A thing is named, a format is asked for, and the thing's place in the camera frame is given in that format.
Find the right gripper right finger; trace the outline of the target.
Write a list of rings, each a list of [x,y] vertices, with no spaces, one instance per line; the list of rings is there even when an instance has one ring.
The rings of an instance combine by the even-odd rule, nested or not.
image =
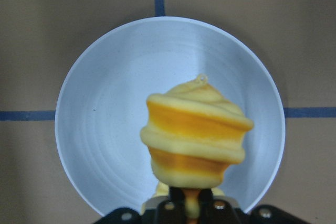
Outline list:
[[[227,196],[214,196],[210,189],[203,189],[198,195],[200,214],[197,223],[234,224],[240,223],[236,200]]]

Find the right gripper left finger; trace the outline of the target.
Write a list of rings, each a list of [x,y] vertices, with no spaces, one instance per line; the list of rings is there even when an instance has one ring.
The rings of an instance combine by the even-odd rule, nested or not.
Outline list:
[[[158,204],[155,210],[154,223],[186,224],[185,195],[181,189],[169,187],[168,198]]]

